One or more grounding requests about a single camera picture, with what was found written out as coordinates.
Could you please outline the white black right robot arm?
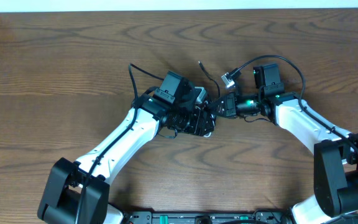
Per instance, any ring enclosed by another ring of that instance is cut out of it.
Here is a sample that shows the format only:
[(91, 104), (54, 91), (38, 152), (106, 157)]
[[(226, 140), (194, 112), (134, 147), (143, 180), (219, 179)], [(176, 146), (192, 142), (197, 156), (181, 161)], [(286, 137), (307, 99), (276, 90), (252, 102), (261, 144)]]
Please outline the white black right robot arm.
[(230, 93), (208, 108), (223, 118), (261, 114), (313, 154), (314, 194), (292, 206), (285, 222), (358, 221), (358, 133), (330, 123), (294, 92), (270, 96)]

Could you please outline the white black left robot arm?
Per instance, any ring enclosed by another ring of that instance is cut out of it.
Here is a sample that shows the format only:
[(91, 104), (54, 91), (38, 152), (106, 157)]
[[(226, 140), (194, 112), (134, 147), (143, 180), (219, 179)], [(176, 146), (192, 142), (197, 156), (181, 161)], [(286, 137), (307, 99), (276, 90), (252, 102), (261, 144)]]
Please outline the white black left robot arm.
[(123, 223), (124, 212), (108, 202), (114, 179), (131, 157), (162, 127), (207, 136), (215, 117), (208, 100), (191, 106), (143, 95), (122, 123), (90, 152), (71, 162), (60, 158), (51, 168), (37, 211), (45, 223)]

